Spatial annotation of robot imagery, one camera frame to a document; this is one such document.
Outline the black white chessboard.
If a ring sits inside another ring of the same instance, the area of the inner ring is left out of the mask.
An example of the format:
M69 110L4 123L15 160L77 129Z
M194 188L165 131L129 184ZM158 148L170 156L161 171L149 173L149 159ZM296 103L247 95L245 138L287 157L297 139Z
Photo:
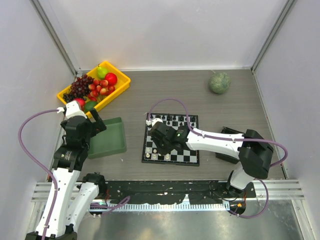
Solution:
M185 114L170 114L170 113L151 113L147 120L155 118L162 119L163 123L167 126L173 127L175 130L180 126L187 126L187 117ZM145 127L144 142L142 147L142 163L150 164L174 164L180 166L193 166L198 167L200 165L200 153L198 150L181 150L177 151L173 149L170 153L170 160L168 161L153 161L145 160L144 154L146 148L156 148L155 143L151 140L150 134L151 127Z

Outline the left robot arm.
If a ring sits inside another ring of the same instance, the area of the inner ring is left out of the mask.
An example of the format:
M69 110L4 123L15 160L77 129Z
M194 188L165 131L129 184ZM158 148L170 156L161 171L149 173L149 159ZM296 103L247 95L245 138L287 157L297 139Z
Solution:
M83 179L77 196L72 193L88 157L92 137L106 130L106 125L95 109L90 113L91 122L81 109L62 107L66 116L61 122L66 134L63 144L54 153L53 170L48 171L52 185L38 226L26 234L27 240L75 240L80 223L92 201L102 199L107 193L105 177L98 172L88 173Z

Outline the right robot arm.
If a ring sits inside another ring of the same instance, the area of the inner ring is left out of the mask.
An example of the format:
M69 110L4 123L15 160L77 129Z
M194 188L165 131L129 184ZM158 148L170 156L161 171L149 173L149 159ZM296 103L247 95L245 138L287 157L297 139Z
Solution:
M255 130L245 133L215 133L183 125L174 129L161 119L147 120L158 153L172 150L208 151L240 162L226 183L226 192L236 198L254 179L267 179L274 150Z

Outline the white chess piece cluster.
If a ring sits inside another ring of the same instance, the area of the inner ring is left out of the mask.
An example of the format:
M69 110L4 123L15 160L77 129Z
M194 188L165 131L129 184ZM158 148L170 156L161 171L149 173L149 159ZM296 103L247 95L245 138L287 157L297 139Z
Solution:
M146 161L169 161L171 159L170 154L162 155L158 153L158 150L153 147L147 147L144 153L144 160Z

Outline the green plastic tray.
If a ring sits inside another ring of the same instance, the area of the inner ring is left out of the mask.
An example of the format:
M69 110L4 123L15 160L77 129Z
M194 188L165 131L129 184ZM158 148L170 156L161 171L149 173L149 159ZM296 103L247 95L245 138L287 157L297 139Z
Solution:
M106 130L98 133L90 140L88 158L96 159L122 154L127 151L124 123L121 117L103 121Z

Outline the green lime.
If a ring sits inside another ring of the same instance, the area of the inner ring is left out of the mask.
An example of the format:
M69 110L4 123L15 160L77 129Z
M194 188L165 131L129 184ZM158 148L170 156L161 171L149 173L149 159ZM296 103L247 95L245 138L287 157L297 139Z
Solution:
M91 109L93 109L98 104L97 101L88 101L85 103L83 110L85 113L89 112Z

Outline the red mango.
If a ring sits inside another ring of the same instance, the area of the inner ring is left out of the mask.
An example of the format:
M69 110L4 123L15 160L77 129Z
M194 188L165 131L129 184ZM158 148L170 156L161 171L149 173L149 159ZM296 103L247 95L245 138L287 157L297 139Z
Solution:
M81 110L84 111L86 101L82 98L75 98L74 100L79 104Z

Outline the black grape bunch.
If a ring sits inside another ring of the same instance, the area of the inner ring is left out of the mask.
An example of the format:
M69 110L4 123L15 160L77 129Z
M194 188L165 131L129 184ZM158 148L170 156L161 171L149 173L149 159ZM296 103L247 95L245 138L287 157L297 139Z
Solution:
M71 101L74 100L74 96L72 94L69 94L69 93L64 93L63 94L63 100L66 102L66 103L70 103Z

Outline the purple grape bunch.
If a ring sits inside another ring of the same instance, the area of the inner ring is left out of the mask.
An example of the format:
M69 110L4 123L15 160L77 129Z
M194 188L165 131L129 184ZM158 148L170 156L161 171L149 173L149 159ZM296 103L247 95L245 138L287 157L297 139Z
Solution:
M82 77L77 77L71 84L69 95L73 98L83 98L90 93L89 85L93 83L93 78L84 74Z

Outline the red apple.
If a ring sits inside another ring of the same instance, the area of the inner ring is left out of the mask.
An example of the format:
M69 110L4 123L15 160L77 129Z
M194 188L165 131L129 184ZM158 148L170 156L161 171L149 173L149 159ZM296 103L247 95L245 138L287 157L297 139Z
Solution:
M117 84L117 82L118 82L117 76L116 76L114 73L112 73L112 72L108 72L108 73L105 75L104 79L105 79L106 81L108 81L108 84L109 84L110 86L115 86L115 85Z

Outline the yellow plastic tray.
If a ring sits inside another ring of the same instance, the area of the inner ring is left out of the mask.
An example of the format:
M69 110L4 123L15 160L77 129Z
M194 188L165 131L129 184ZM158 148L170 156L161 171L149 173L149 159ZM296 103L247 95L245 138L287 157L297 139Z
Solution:
M103 61L57 94L67 104L79 101L81 109L91 118L90 109L100 111L130 86L131 79L108 61Z

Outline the green pear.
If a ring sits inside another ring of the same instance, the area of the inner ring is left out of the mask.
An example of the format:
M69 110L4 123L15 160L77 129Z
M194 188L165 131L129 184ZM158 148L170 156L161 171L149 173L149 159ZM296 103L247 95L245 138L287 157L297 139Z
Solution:
M103 66L97 66L97 76L99 79L103 80L105 76L109 73L109 70Z

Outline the black plastic box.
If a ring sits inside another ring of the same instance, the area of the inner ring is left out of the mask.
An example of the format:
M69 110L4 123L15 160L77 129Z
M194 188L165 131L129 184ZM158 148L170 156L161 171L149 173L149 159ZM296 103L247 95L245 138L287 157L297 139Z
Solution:
M221 133L222 134L242 134L242 135L244 134L241 131L238 131L238 130L235 130L235 129L232 129L232 128L229 128L229 127L226 127L226 126L224 126L222 128ZM234 165L236 165L239 162L239 160L236 159L235 157L232 157L232 156L229 156L229 155L226 155L226 154L215 153L215 156L216 156L216 158L218 158L220 160L226 161L226 162L234 164Z

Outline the green melon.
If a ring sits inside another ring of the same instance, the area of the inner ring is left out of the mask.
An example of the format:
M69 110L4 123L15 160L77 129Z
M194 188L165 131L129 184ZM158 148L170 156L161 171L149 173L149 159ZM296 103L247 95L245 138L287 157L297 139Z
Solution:
M208 86L215 94L224 94L231 85L231 78L226 72L214 72L211 76Z

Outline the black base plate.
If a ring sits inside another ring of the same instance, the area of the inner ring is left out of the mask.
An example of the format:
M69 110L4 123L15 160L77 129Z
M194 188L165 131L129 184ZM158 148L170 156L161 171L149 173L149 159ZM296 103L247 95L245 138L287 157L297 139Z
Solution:
M192 205L221 203L222 200L255 198L251 182L241 193L229 192L227 183L219 180L109 181L101 195L112 204L129 196L129 204L181 204L188 197Z

